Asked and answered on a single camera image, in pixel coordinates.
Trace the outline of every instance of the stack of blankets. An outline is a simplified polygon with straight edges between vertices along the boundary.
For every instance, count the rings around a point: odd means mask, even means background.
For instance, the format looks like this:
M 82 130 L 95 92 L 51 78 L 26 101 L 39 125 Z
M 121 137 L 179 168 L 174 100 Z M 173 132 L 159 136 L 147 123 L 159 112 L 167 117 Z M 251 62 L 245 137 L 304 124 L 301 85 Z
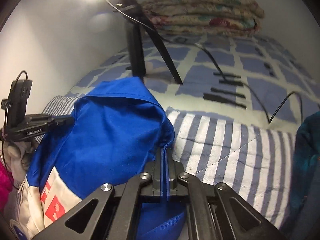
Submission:
M 164 34 L 248 36 L 259 32 L 264 11 L 255 0 L 149 0 L 145 14 Z

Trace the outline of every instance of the wall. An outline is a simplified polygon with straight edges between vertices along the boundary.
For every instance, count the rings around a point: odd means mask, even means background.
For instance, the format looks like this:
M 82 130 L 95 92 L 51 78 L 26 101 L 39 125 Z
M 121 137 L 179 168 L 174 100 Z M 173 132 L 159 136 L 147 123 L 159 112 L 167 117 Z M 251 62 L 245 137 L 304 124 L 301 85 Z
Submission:
M 104 0 L 22 0 L 0 32 L 0 99 L 25 69 L 27 112 L 40 113 L 125 46 L 123 20 Z
M 320 81 L 320 28 L 302 0 L 257 2 L 266 13 L 261 33 L 280 41 Z M 27 112 L 41 112 L 125 46 L 123 19 L 103 0 L 22 0 L 0 32 L 0 98 L 26 69 L 34 80 Z

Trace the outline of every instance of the metal screw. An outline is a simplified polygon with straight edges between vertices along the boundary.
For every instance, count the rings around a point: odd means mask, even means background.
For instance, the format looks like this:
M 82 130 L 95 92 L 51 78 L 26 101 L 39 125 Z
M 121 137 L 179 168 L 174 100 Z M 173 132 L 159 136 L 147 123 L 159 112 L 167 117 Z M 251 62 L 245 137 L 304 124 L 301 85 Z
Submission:
M 143 172 L 140 174 L 140 178 L 141 179 L 149 179 L 150 178 L 150 174 L 147 172 Z
M 105 184 L 103 184 L 103 185 L 101 186 L 101 189 L 102 189 L 103 191 L 109 191 L 109 190 L 112 189 L 112 185 L 111 185 L 110 183 L 105 183 Z
M 227 189 L 227 184 L 225 184 L 224 182 L 218 183 L 218 189 L 220 189 L 220 190 Z
M 186 173 L 186 172 L 182 172 L 179 174 L 179 177 L 182 178 L 182 179 L 187 179 L 190 177 L 189 173 Z

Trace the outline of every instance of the mattress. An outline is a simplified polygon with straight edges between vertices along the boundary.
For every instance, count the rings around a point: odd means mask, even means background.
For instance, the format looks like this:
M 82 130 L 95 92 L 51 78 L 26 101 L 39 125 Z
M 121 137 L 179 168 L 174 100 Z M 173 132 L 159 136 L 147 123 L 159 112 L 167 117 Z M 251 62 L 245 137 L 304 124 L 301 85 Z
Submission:
M 223 72 L 241 76 L 253 88 L 270 114 L 291 91 L 301 94 L 304 117 L 319 110 L 320 89 L 290 52 L 274 39 L 212 35 L 166 38 L 204 44 Z M 247 88 L 219 83 L 221 77 L 214 75 L 217 70 L 204 52 L 183 44 L 166 47 L 184 85 L 175 84 L 148 39 L 143 41 L 147 70 L 144 83 L 174 126 L 174 159 L 205 183 L 226 182 L 279 228 L 288 215 L 294 134 L 300 125 L 297 98 L 290 97 L 268 125 Z M 51 100 L 44 113 L 70 113 L 74 102 L 100 82 L 132 76 L 129 66 L 128 51 L 124 49 L 84 76 L 67 95 Z M 245 99 L 223 96 L 245 105 L 246 109 L 204 100 L 203 94 L 212 93 L 212 87 L 244 94 Z M 19 199 L 19 193 L 12 192 L 5 208 L 5 218 L 11 224 L 19 216 Z

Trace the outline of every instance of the black cable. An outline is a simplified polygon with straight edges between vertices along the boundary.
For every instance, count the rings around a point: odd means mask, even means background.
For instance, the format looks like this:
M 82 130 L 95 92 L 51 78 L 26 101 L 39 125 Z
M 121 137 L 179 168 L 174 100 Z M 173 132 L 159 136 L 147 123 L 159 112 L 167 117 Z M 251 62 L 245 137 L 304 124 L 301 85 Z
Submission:
M 15 82 L 14 82 L 14 84 L 13 84 L 11 90 L 10 90 L 10 93 L 9 93 L 8 98 L 10 98 L 10 95 L 11 95 L 12 91 L 14 91 L 14 89 L 15 89 L 15 87 L 16 87 L 16 85 L 17 85 L 17 82 L 18 82 L 20 76 L 21 76 L 23 73 L 26 75 L 26 79 L 28 79 L 28 74 L 27 74 L 27 72 L 26 72 L 25 70 L 22 70 L 22 71 L 19 73 L 19 75 L 17 76 L 17 78 L 16 78 L 16 80 L 15 80 Z M 5 112 L 4 112 L 4 125 L 3 125 L 3 128 L 2 128 L 2 131 L 3 131 L 3 140 L 5 140 L 5 127 L 7 126 L 7 115 L 8 115 L 8 110 L 6 109 Z M 4 168 L 5 168 L 6 172 L 7 172 L 8 178 L 9 178 L 12 186 L 13 186 L 16 190 L 19 190 L 19 188 L 17 188 L 17 187 L 14 185 L 13 181 L 10 179 L 10 175 L 9 175 L 9 171 L 8 171 L 8 166 L 7 166 L 7 163 L 6 163 L 5 158 L 4 158 L 4 141 L 2 141 L 1 151 L 2 151 L 1 153 L 2 153 L 3 163 L 4 163 Z
M 121 14 L 123 14 L 126 18 L 130 19 L 131 21 L 133 22 L 136 22 L 140 25 L 143 25 L 144 27 L 152 30 L 153 32 L 157 33 L 158 36 L 163 40 L 163 41 L 166 41 L 166 42 L 169 42 L 169 43 L 175 43 L 175 44 L 183 44 L 183 45 L 190 45 L 190 46 L 195 46 L 195 47 L 198 47 L 199 49 L 202 49 L 207 55 L 208 57 L 211 59 L 212 63 L 215 65 L 215 67 L 217 68 L 217 70 L 219 71 L 220 75 L 222 76 L 222 78 L 225 80 L 225 81 L 228 81 L 228 79 L 226 78 L 226 76 L 224 75 L 223 71 L 220 69 L 220 67 L 218 66 L 216 60 L 214 59 L 214 57 L 211 55 L 211 53 L 201 44 L 199 43 L 180 43 L 180 42 L 176 42 L 176 41 L 170 41 L 170 40 L 167 40 L 165 39 L 164 37 L 162 37 L 155 29 L 151 28 L 150 26 L 130 17 L 129 15 L 125 14 L 124 12 L 122 12 L 120 9 L 118 9 L 116 6 L 114 6 L 109 0 L 106 0 L 106 2 L 112 7 L 114 8 L 115 10 L 117 10 L 118 12 L 120 12 Z M 247 87 L 251 93 L 254 95 L 254 97 L 256 98 L 256 100 L 258 101 L 258 103 L 260 104 L 260 106 L 262 107 L 265 115 L 266 115 L 266 118 L 268 120 L 268 123 L 270 124 L 271 121 L 273 120 L 273 118 L 276 116 L 276 114 L 279 112 L 280 108 L 284 105 L 284 103 L 287 101 L 287 99 L 292 95 L 292 94 L 296 94 L 299 98 L 299 101 L 300 101 L 300 113 L 301 113 L 301 123 L 303 123 L 303 112 L 302 112 L 302 98 L 301 98 L 301 95 L 296 92 L 296 91 L 292 91 L 291 93 L 289 93 L 289 95 L 286 96 L 286 98 L 282 101 L 282 103 L 279 105 L 279 107 L 277 108 L 277 110 L 273 113 L 273 115 L 271 116 L 271 118 L 269 118 L 269 115 L 268 115 L 268 111 L 266 109 L 266 107 L 264 106 L 264 104 L 260 101 L 260 99 L 258 98 L 257 94 L 253 91 L 253 89 L 246 83 L 243 83 L 241 82 L 245 87 Z

